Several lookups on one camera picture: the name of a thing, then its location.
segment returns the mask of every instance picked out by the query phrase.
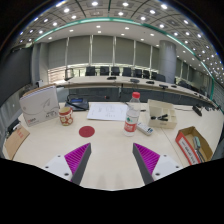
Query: conference table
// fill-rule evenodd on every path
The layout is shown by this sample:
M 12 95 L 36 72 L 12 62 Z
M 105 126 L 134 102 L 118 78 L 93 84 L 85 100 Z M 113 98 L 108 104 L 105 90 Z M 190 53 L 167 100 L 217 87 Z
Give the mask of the conference table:
M 146 106 L 146 103 L 142 103 L 141 109 L 146 109 Z M 154 132 L 150 136 L 136 130 L 133 137 L 123 134 L 123 121 L 90 120 L 87 119 L 88 111 L 74 112 L 74 122 L 70 126 L 62 126 L 59 118 L 54 118 L 28 127 L 21 115 L 19 120 L 30 135 L 18 149 L 13 161 L 43 168 L 56 155 L 65 155 L 91 143 L 92 153 L 80 186 L 102 190 L 140 188 L 144 186 L 144 182 L 132 153 L 133 143 L 145 146 L 160 155 L 168 155 L 186 168 L 189 163 L 175 138 L 178 130 L 194 126 L 207 140 L 213 153 L 216 150 L 224 121 L 222 112 L 207 111 L 203 108 L 202 117 L 199 117 L 191 106 L 174 105 L 174 108 L 177 116 L 177 125 L 174 129 L 152 127 Z M 139 117 L 139 121 L 143 123 L 146 123 L 145 113 L 141 112 Z M 81 137 L 79 130 L 83 126 L 93 127 L 95 134 L 89 138 Z
M 125 76 L 116 76 L 115 80 L 108 80 L 108 76 L 85 76 L 85 77 L 75 77 L 67 82 L 58 84 L 58 87 L 64 87 L 67 89 L 75 88 L 134 88 L 134 89 L 144 89 L 144 90 L 153 90 L 153 91 L 165 91 L 167 93 L 173 93 L 183 96 L 191 97 L 192 99 L 198 99 L 202 102 L 206 102 L 212 105 L 215 105 L 206 96 L 196 93 L 190 89 L 183 88 L 170 83 L 142 79 L 136 77 L 125 77 Z M 138 83 L 131 82 L 131 79 L 138 80 Z M 148 84 L 148 81 L 153 81 L 154 84 Z M 168 88 L 163 89 L 160 85 L 165 85 Z

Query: magenta shape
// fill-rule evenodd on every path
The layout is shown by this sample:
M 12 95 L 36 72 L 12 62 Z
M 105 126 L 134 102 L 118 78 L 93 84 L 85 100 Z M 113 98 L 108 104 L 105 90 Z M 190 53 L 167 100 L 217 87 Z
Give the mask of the magenta shape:
M 156 167 L 156 164 L 160 158 L 160 155 L 142 145 L 139 145 L 136 143 L 134 143 L 134 144 L 137 147 L 137 149 L 142 157 L 142 160 L 145 163 L 149 173 L 152 175 L 152 172 Z
M 74 174 L 76 169 L 78 168 L 80 161 L 82 160 L 82 157 L 88 146 L 89 146 L 89 143 L 86 145 L 80 146 L 79 148 L 65 155 L 65 160 L 68 163 L 68 166 L 70 170 L 72 171 L 72 174 Z

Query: plastic bottle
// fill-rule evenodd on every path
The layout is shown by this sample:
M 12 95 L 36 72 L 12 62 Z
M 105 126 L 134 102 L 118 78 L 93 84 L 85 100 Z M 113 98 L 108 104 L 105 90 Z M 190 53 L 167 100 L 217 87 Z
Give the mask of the plastic bottle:
M 141 110 L 140 93 L 133 92 L 132 99 L 128 103 L 128 110 L 124 124 L 124 134 L 126 136 L 133 136 L 138 123 L 138 118 Z

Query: pillar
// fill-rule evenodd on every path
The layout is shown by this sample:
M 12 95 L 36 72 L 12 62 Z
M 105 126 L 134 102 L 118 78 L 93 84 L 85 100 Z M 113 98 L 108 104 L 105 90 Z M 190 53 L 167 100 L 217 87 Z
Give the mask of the pillar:
M 170 41 L 161 40 L 159 48 L 159 74 L 166 77 L 166 82 L 173 84 L 177 62 L 176 45 Z

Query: label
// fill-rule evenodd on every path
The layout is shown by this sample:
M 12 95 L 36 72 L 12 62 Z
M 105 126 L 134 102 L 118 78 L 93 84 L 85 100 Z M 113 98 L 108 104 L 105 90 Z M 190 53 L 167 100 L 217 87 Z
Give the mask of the label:
M 134 132 L 137 128 L 138 117 L 131 117 L 126 115 L 124 130 L 127 132 Z
M 188 158 L 191 161 L 192 165 L 198 164 L 198 161 L 197 161 L 194 153 L 192 152 L 191 148 L 189 147 L 189 145 L 187 144 L 187 142 L 184 140 L 183 137 L 179 140 L 179 144 L 181 145 L 182 149 L 184 150 L 184 152 L 188 156 Z

